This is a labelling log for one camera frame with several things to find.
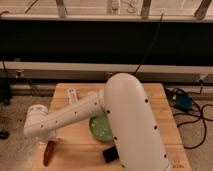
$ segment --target blue object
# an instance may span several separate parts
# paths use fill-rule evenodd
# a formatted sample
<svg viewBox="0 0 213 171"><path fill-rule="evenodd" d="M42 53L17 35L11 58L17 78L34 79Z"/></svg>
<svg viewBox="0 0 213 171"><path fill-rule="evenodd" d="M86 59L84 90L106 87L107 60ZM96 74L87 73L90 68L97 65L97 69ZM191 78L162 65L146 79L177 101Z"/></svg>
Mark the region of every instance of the blue object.
<svg viewBox="0 0 213 171"><path fill-rule="evenodd" d="M183 111L192 109L192 98L185 94L176 94L174 107Z"/></svg>

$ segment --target cable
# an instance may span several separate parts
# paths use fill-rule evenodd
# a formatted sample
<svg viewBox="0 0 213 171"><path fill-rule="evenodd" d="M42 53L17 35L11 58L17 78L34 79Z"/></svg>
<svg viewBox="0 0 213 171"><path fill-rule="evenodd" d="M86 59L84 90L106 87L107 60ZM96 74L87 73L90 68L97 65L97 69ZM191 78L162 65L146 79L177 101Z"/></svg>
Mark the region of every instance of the cable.
<svg viewBox="0 0 213 171"><path fill-rule="evenodd" d="M198 92L190 92L190 93L201 94L202 90L203 90L203 82L200 81L200 83L201 83L201 89L200 89L199 93ZM171 95L172 96L174 96L174 95L181 95L181 94L189 96L189 92L185 92L181 88L174 88L173 90L165 89L165 92L169 96L171 96ZM206 125L206 121L213 122L213 119L205 117L205 113L204 113L205 108L206 107L213 107L213 104L205 104L202 107L200 107L192 98L191 98L191 100L192 100L192 108L191 108L191 110L189 110L189 111L187 111L185 113L180 112L180 113L173 114L174 117L176 117L176 116L189 116L189 117L196 118L195 120L184 121L184 122L181 122L181 123L177 124L178 128L180 128L181 126L186 126L186 125L189 125L189 124L194 124L194 123L197 123L199 121L202 121L202 123L203 123L204 133L203 133L203 136L202 136L202 139L200 140L200 142L198 142L197 144L192 145L192 146L186 146L186 145L184 145L184 148L185 149L189 149L189 150L198 148L198 147L200 147L205 142L206 137L207 137L207 125Z"/></svg>
<svg viewBox="0 0 213 171"><path fill-rule="evenodd" d="M4 68L4 74L5 74L6 80L9 83L9 76L8 76L8 72L7 72L7 69L5 67L4 61L2 61L2 65L3 65L3 68Z"/></svg>
<svg viewBox="0 0 213 171"><path fill-rule="evenodd" d="M161 23L162 23L162 20L163 20L163 13L161 14L161 17L160 17L160 20L158 22L158 25L157 25L157 28L156 28L156 31L155 31L155 34L154 34L154 37L153 37L153 40L149 46L149 48L147 49L145 55L143 56L143 58L140 60L140 63L138 65L138 67L136 68L136 70L134 71L133 75L136 75L138 70L140 69L141 65L144 64L145 60L147 59L147 57L149 56L152 48L154 47L155 45L155 42L158 38L158 35L159 35L159 32L160 32L160 26L161 26Z"/></svg>
<svg viewBox="0 0 213 171"><path fill-rule="evenodd" d="M197 110L194 110L192 113L188 112L188 113L175 113L175 114L173 114L174 117L176 117L176 116L190 116L190 117L196 118L196 120L185 121L185 122L182 122L182 123L178 124L177 125L178 128L181 127L181 126L184 126L184 125L194 124L194 123L199 122L199 121L202 121L202 123L203 123L204 134L203 134L203 137L202 137L201 141L199 143L197 143L196 145L193 145L193 146L185 146L184 145L184 148L185 149L189 149L189 150L198 148L198 147L200 147L205 142L206 137L207 137L207 125L206 125L206 121L213 122L213 119L210 119L210 118L207 118L207 117L204 116L204 110L205 110L205 108L206 107L213 107L213 104L205 104L205 105L203 105L200 108L200 106L194 100L193 100L193 103L197 107Z"/></svg>
<svg viewBox="0 0 213 171"><path fill-rule="evenodd" d="M28 13L31 8L38 2L39 0L34 0L25 10L24 10L24 13Z"/></svg>

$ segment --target wooden table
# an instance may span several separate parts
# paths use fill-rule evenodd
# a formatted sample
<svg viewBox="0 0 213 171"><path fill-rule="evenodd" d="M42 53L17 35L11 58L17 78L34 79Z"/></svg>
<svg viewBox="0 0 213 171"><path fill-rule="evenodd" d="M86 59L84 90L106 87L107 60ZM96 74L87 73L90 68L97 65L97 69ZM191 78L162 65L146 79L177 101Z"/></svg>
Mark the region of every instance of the wooden table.
<svg viewBox="0 0 213 171"><path fill-rule="evenodd" d="M50 112L68 104L67 89L75 88L78 98L87 92L100 89L104 84L58 84L51 102ZM151 107L156 117L160 134L174 171L190 171L190 165L182 141L172 117L161 84L144 84ZM110 164L104 162L102 151L112 143L96 141L89 131L88 120L58 130L59 141L48 167L43 166L44 144L38 145L33 171L121 171L119 160Z"/></svg>

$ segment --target green bowl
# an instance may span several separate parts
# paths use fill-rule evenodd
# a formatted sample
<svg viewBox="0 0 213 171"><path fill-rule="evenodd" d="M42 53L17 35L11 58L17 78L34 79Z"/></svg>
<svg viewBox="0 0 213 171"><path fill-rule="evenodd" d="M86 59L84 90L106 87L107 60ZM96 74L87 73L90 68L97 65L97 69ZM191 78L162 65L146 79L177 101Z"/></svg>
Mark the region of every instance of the green bowl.
<svg viewBox="0 0 213 171"><path fill-rule="evenodd" d="M113 140L112 131L106 114L90 118L89 128L96 140L101 142Z"/></svg>

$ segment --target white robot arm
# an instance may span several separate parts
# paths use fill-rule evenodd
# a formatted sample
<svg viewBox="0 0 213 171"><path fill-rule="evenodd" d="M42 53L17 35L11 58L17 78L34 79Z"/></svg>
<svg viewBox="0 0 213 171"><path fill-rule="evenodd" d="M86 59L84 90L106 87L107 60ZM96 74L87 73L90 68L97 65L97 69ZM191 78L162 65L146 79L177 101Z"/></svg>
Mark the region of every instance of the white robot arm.
<svg viewBox="0 0 213 171"><path fill-rule="evenodd" d="M30 107L24 134L48 140L60 127L104 113L125 171L171 170L144 88L129 74L112 76L102 90L50 115L42 105Z"/></svg>

